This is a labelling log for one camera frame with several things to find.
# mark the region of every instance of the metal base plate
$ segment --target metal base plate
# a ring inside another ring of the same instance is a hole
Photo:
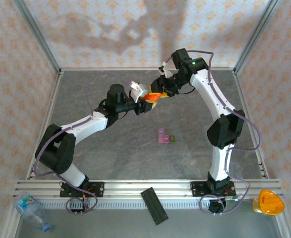
[[[191,188],[193,197],[202,197],[204,195],[210,194],[210,191],[207,186],[207,181],[191,182],[190,188]],[[227,187],[222,188],[213,194],[218,197],[227,197],[227,196],[237,197],[233,181],[230,181]]]
[[[90,181],[88,182],[87,190],[95,194],[97,197],[103,197],[104,187],[105,187],[104,182]],[[59,196],[60,197],[82,197],[82,192],[70,187],[66,183],[62,183]]]

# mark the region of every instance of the wall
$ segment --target wall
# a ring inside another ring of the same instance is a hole
[[[282,0],[239,79],[269,173],[281,179],[291,212],[291,0]]]
[[[56,75],[12,0],[0,0],[0,233]]]
[[[234,67],[269,0],[26,2],[61,67],[160,66],[180,48]]]

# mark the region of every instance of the yellow cup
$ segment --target yellow cup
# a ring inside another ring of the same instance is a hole
[[[284,211],[283,201],[269,190],[262,190],[259,197],[254,199],[252,207],[255,212],[276,216]]]

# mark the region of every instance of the green block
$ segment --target green block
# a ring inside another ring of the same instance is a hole
[[[170,135],[170,143],[175,143],[175,136],[174,135]]]

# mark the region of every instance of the gray table surface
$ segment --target gray table surface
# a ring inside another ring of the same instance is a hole
[[[51,123],[69,124],[90,113],[85,91],[94,108],[107,95],[111,84],[127,83],[99,71],[66,71],[61,79]],[[159,73],[150,71],[111,71],[128,81],[150,85]],[[231,71],[213,71],[213,77],[227,99],[241,109],[241,101]],[[186,85],[182,92],[191,90]],[[210,112],[197,91],[160,99],[157,106],[136,116],[131,111],[110,128],[81,141],[75,148],[74,164],[89,179],[206,179],[212,161],[207,129],[213,123]],[[174,144],[159,144],[157,131],[176,137]],[[253,147],[245,123],[236,146]],[[39,172],[48,171],[42,164]],[[230,173],[238,178],[260,179],[255,153],[234,151]],[[48,176],[44,179],[55,179]]]
[[[234,212],[206,215],[198,209],[166,210],[169,217],[155,226],[148,210],[96,209],[83,216],[46,210],[52,228],[46,233],[21,220],[15,238],[279,238],[275,217],[255,213],[251,202]]]

